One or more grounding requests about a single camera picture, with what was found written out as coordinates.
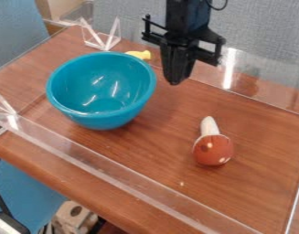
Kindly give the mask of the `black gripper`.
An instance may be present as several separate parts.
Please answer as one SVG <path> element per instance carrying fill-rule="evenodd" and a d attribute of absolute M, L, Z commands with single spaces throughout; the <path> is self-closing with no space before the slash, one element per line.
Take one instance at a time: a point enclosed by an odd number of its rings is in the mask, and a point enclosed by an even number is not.
<path fill-rule="evenodd" d="M 221 64 L 221 50 L 222 46 L 226 44 L 226 39 L 209 27 L 197 30 L 185 37 L 177 37 L 170 33 L 162 35 L 151 31 L 151 26 L 161 29 L 165 29 L 165 27 L 151 21 L 150 14 L 146 14 L 142 20 L 145 21 L 142 39 L 155 45 L 159 45 L 163 40 L 171 43 L 171 45 L 166 42 L 161 44 L 165 78 L 171 85 L 178 85 L 191 76 L 193 66 L 197 59 L 213 66 Z M 215 50 L 210 51 L 201 48 L 201 41 L 213 44 Z"/>

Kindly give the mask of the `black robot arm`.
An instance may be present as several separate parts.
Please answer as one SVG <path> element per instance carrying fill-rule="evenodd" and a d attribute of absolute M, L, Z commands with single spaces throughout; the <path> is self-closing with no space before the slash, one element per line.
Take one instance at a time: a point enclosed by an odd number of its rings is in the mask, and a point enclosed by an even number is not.
<path fill-rule="evenodd" d="M 211 10 L 222 8 L 213 0 L 166 0 L 165 25 L 151 21 L 150 14 L 142 18 L 142 39 L 161 47 L 165 78 L 179 85 L 193 73 L 197 60 L 218 66 L 221 49 L 226 38 L 209 28 Z"/>

